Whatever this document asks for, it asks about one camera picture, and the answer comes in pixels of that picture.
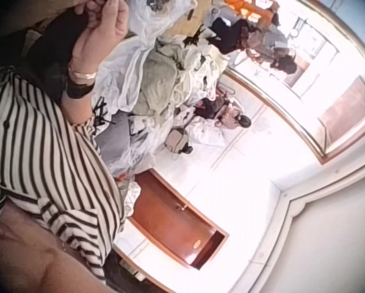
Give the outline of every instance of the hand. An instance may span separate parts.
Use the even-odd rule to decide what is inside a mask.
[[[125,0],[87,1],[76,13],[87,11],[89,23],[74,45],[70,68],[77,73],[92,74],[127,34],[128,5]]]

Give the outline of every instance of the orange object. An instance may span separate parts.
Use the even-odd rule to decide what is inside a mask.
[[[249,16],[252,13],[271,20],[273,13],[266,9],[262,9],[254,4],[247,3],[244,0],[225,0],[226,4],[237,12],[238,15]]]

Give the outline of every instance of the wrist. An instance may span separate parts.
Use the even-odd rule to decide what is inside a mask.
[[[71,71],[71,70],[68,71],[68,78],[74,84],[78,84],[78,85],[92,85],[96,81],[95,78],[91,78],[91,79],[78,78],[78,77],[75,76],[74,72],[75,71]]]
[[[77,84],[92,84],[95,81],[97,65],[86,64],[74,57],[68,64],[68,75],[70,79]]]

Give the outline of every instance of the wooden cabinet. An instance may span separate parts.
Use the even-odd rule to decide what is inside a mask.
[[[136,176],[141,186],[131,223],[153,244],[186,267],[200,268],[228,234],[195,209],[154,170]]]

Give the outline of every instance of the black hair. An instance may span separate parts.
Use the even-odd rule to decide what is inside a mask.
[[[249,128],[251,125],[250,119],[245,115],[239,116],[237,121],[238,121],[238,124],[240,124],[241,127],[243,127],[243,128]]]
[[[295,63],[294,58],[290,55],[286,55],[282,58],[275,59],[270,68],[276,68],[277,70],[281,70],[287,74],[294,74],[297,72],[298,65]]]
[[[271,19],[271,21],[270,21],[270,22],[271,22],[274,26],[278,27],[278,26],[280,25],[280,21],[279,21],[279,14],[278,14],[277,12],[274,12],[274,11],[272,10],[272,8],[267,8],[266,10],[271,11],[271,12],[273,13],[273,17],[272,17],[272,19]]]
[[[272,17],[271,23],[272,23],[274,26],[276,26],[276,27],[278,27],[278,26],[280,25],[280,21],[279,21],[279,14],[278,14],[277,12],[275,12],[275,13],[273,14],[273,17]]]

